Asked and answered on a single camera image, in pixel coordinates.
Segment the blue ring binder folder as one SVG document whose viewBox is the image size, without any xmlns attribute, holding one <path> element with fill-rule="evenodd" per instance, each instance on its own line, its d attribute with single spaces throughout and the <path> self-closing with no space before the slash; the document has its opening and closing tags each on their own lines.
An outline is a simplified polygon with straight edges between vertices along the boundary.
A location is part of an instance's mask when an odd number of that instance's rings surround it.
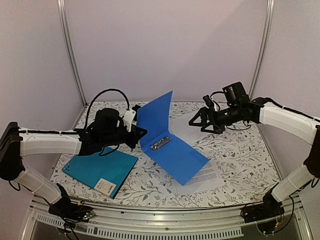
<svg viewBox="0 0 320 240">
<path fill-rule="evenodd" d="M 186 185 L 208 162 L 204 155 L 169 132 L 170 91 L 137 110 L 137 126 L 147 130 L 142 151 L 180 185 Z"/>
</svg>

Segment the right arm base board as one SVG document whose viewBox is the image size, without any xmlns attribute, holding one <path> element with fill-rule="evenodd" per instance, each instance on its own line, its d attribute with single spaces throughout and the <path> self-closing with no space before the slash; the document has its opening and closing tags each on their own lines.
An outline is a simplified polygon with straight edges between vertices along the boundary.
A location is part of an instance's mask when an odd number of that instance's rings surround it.
<svg viewBox="0 0 320 240">
<path fill-rule="evenodd" d="M 264 200 L 261 203 L 248 203 L 243 206 L 240 216 L 245 223 L 266 220 L 285 213 L 282 202 Z"/>
</svg>

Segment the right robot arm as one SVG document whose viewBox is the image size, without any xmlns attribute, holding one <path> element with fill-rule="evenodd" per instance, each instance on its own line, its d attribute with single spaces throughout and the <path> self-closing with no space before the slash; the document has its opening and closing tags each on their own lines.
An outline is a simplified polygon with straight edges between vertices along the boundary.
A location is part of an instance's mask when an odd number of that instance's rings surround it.
<svg viewBox="0 0 320 240">
<path fill-rule="evenodd" d="M 279 202 L 320 177 L 320 120 L 282 106 L 269 97 L 251 100 L 241 82 L 224 87 L 222 92 L 227 100 L 227 108 L 216 110 L 214 101 L 205 95 L 203 100 L 206 106 L 188 124 L 199 127 L 201 132 L 222 134 L 227 126 L 236 122 L 253 122 L 275 127 L 311 145 L 303 164 L 264 196 L 264 203 L 259 206 L 258 213 L 262 218 L 269 218 L 278 210 Z"/>
</svg>

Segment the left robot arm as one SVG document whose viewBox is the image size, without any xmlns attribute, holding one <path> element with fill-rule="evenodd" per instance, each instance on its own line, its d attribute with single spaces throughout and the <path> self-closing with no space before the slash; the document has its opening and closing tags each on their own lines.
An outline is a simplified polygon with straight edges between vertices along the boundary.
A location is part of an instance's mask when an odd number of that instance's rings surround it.
<svg viewBox="0 0 320 240">
<path fill-rule="evenodd" d="M 33 194 L 44 198 L 63 216 L 74 213 L 74 205 L 63 187 L 50 182 L 33 168 L 23 165 L 23 157 L 42 154 L 89 156 L 105 147 L 125 144 L 135 148 L 147 130 L 133 122 L 136 111 L 127 110 L 123 116 L 112 108 L 95 114 L 92 123 L 72 130 L 34 130 L 10 122 L 0 138 L 0 178 L 16 182 Z"/>
</svg>

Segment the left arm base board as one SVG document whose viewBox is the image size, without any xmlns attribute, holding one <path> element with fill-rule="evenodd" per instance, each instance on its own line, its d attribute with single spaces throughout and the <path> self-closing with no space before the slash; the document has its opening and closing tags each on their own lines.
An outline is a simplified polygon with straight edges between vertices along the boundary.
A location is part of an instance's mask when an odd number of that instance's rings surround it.
<svg viewBox="0 0 320 240">
<path fill-rule="evenodd" d="M 48 212 L 52 215 L 67 219 L 72 222 L 88 222 L 95 216 L 92 207 L 85 205 L 85 201 L 81 200 L 77 203 L 71 202 L 69 199 L 60 199 L 58 202 L 51 204 Z"/>
</svg>

